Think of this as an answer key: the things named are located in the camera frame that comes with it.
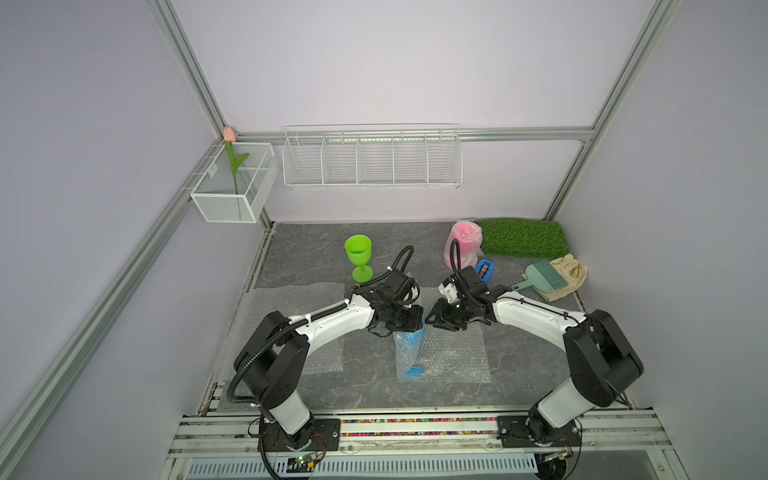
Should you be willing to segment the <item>blue plastic wine glass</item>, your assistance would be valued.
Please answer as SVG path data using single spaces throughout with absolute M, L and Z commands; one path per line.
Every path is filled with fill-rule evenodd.
M 423 338 L 424 330 L 394 334 L 395 369 L 400 382 L 409 381 L 424 374 L 424 369 L 418 365 Z

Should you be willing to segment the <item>blue tape dispenser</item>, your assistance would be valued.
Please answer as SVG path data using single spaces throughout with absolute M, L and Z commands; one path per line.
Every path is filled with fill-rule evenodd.
M 495 264 L 485 258 L 480 259 L 476 265 L 476 273 L 478 277 L 486 284 L 491 282 L 494 270 Z

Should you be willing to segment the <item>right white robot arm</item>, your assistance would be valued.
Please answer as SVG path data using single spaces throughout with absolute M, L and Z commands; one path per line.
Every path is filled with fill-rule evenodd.
M 516 287 L 488 286 L 475 269 L 460 269 L 461 249 L 449 247 L 452 274 L 439 287 L 441 297 L 425 322 L 447 331 L 463 331 L 472 322 L 515 327 L 561 349 L 569 378 L 537 401 L 527 417 L 509 431 L 537 444 L 549 444 L 576 419 L 609 407 L 644 373 L 644 365 L 608 312 L 569 311 L 548 306 Z

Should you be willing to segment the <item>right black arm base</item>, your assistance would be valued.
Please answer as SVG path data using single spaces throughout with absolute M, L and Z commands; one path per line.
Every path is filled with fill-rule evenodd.
M 579 447 L 581 430 L 574 420 L 563 427 L 553 427 L 539 416 L 501 415 L 497 417 L 498 435 L 504 448 Z

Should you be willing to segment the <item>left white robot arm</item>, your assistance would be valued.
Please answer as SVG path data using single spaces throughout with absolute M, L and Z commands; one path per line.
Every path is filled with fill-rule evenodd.
M 387 271 L 359 283 L 343 300 L 304 315 L 267 314 L 233 362 L 226 398 L 257 408 L 288 437 L 312 431 L 314 416 L 297 392 L 308 357 L 349 333 L 386 338 L 423 328 L 420 286 L 407 273 L 415 247 L 404 247 Z

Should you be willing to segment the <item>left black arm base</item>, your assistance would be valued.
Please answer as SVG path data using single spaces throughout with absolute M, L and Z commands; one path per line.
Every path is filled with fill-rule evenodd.
M 277 423 L 267 422 L 257 433 L 266 452 L 337 451 L 341 440 L 341 421 L 337 418 L 311 418 L 295 434 L 287 434 Z

